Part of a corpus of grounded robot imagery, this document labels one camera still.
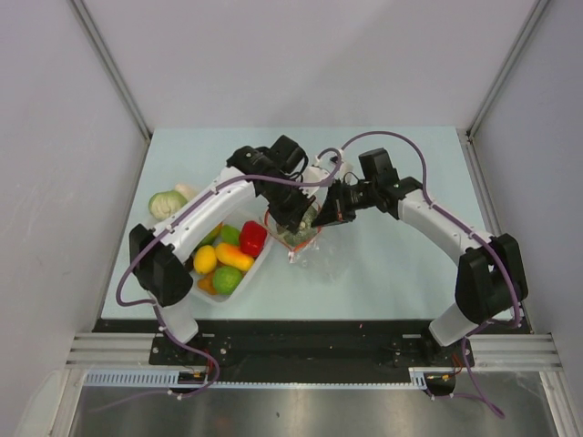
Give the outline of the toy green cabbage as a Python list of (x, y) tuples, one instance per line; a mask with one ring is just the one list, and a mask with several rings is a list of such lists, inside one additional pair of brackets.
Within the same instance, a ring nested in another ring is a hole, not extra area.
[(188, 201), (176, 190), (162, 191), (154, 194), (148, 202), (148, 210), (158, 221), (168, 219), (182, 209)]

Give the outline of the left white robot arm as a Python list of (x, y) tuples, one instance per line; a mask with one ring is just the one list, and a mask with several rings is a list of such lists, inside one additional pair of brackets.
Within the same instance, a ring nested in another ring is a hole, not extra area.
[(325, 169), (310, 166), (295, 176), (304, 158), (303, 149), (286, 136), (271, 147), (241, 147), (185, 206), (150, 228), (138, 224), (130, 231), (127, 273), (147, 292), (161, 328), (173, 336), (169, 352), (179, 362), (192, 363), (201, 353), (201, 342), (195, 337), (199, 326), (188, 303), (194, 287), (195, 248), (215, 226), (256, 197), (267, 200), (277, 224), (289, 231), (300, 230), (315, 192), (329, 175)]

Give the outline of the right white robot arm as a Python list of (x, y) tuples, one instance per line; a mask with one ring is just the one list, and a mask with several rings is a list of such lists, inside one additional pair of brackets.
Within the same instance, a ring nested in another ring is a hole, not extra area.
[(415, 178), (400, 178), (383, 148), (359, 156), (363, 179), (334, 181), (313, 221), (315, 227), (348, 223), (360, 209), (377, 208), (429, 238), (457, 266), (455, 301), (428, 327), (422, 358), (441, 365), (453, 344), (500, 312), (519, 310), (528, 288), (520, 247), (509, 234), (498, 237), (470, 228), (430, 201)]

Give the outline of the clear zip top bag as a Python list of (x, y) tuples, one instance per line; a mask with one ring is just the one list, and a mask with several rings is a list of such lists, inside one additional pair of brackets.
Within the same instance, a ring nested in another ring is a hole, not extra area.
[[(321, 205), (316, 201), (311, 207), (320, 212)], [(339, 281), (347, 271), (349, 249), (353, 236), (339, 227), (319, 227), (317, 235), (307, 243), (298, 247), (289, 247), (276, 236), (276, 226), (279, 225), (266, 210), (262, 225), (287, 250), (288, 262), (304, 269), (310, 278), (320, 282)]]

